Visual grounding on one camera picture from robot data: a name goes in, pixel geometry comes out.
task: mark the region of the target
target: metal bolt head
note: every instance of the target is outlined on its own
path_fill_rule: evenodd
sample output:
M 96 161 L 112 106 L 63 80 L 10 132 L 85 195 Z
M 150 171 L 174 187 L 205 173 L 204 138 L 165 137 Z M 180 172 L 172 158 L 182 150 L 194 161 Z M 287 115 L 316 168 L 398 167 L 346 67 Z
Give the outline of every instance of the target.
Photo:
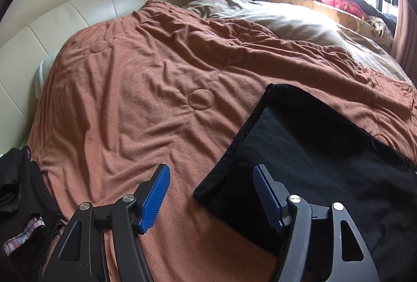
M 83 202 L 83 203 L 80 204 L 80 209 L 81 210 L 87 210 L 88 208 L 90 208 L 90 203 Z
M 292 203 L 299 203 L 299 202 L 301 202 L 301 197 L 300 197 L 300 196 L 298 196 L 298 195 L 290 195 L 290 196 L 289 196 L 289 200 L 290 200 Z
M 333 203 L 333 208 L 335 208 L 338 211 L 342 211 L 344 206 L 340 202 Z
M 132 194 L 127 194 L 123 196 L 123 202 L 132 202 L 135 197 Z

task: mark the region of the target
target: black metal bracket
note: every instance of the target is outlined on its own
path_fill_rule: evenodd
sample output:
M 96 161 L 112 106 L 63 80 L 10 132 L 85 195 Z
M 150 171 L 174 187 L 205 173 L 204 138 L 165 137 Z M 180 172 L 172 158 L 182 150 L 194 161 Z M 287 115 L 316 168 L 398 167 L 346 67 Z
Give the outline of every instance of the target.
M 134 194 L 114 204 L 80 204 L 52 253 L 42 282 L 109 282 L 103 233 L 106 229 L 113 231 L 120 280 L 152 282 L 137 235 L 144 232 L 140 224 L 145 201 L 165 167 L 168 166 L 159 165 L 151 180 L 142 182 Z
M 281 182 L 272 179 L 264 165 L 258 165 L 264 179 L 268 182 L 275 202 L 278 205 L 287 238 L 281 250 L 270 282 L 301 282 L 307 262 L 310 246 L 312 222 L 321 220 L 331 223 L 333 232 L 333 250 L 331 272 L 325 282 L 380 282 L 375 264 L 366 244 L 350 217 L 346 208 L 339 202 L 332 206 L 309 204 L 298 195 L 291 195 Z M 346 255 L 342 233 L 351 234 L 348 241 L 350 248 L 356 247 L 355 255 Z

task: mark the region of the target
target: cream leather headboard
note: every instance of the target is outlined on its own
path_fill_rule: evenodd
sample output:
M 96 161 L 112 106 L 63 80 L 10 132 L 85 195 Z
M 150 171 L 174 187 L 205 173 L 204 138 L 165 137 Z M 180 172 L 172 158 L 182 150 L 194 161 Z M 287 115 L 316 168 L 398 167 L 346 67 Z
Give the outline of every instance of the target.
M 43 58 L 75 32 L 138 10 L 147 0 L 14 0 L 0 22 L 0 153 L 22 144 L 36 110 Z M 164 0 L 185 6 L 191 0 Z

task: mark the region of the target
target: pillow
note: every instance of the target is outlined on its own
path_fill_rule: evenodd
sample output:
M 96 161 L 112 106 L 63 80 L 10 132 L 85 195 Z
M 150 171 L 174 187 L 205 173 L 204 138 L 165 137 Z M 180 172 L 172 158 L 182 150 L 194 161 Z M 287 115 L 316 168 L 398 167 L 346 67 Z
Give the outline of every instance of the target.
M 393 46 L 394 37 L 382 19 L 379 19 L 382 23 L 379 22 L 378 25 L 375 25 L 372 20 L 362 20 L 361 18 L 358 18 L 355 15 L 341 9 L 311 0 L 270 0 L 270 2 L 292 4 L 312 9 L 313 11 L 331 18 L 334 22 L 339 23 L 372 41 L 375 41 L 388 52 L 391 51 Z
M 56 55 L 58 52 L 49 54 L 47 57 L 45 57 L 36 69 L 35 72 L 35 95 L 36 99 L 39 100 L 40 93 L 42 91 L 43 84 L 45 83 L 45 80 L 49 74 L 49 71 L 51 70 L 52 64 L 55 61 Z
M 244 19 L 269 29 L 281 39 L 342 46 L 336 23 L 304 7 L 250 0 L 197 0 L 187 9 L 203 18 Z

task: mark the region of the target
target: bedsheet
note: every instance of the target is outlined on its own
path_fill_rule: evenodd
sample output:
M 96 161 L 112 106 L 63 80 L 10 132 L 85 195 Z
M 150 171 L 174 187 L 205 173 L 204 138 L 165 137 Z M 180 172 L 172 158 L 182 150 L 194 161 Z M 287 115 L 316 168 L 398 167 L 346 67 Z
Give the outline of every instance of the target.
M 140 237 L 158 281 L 267 281 L 276 257 L 192 197 L 269 83 L 308 91 L 417 162 L 416 90 L 340 46 L 277 38 L 246 20 L 165 2 L 75 33 L 42 89 L 28 144 L 61 211 L 114 203 L 157 164 L 171 184 Z M 107 259 L 118 281 L 110 234 Z

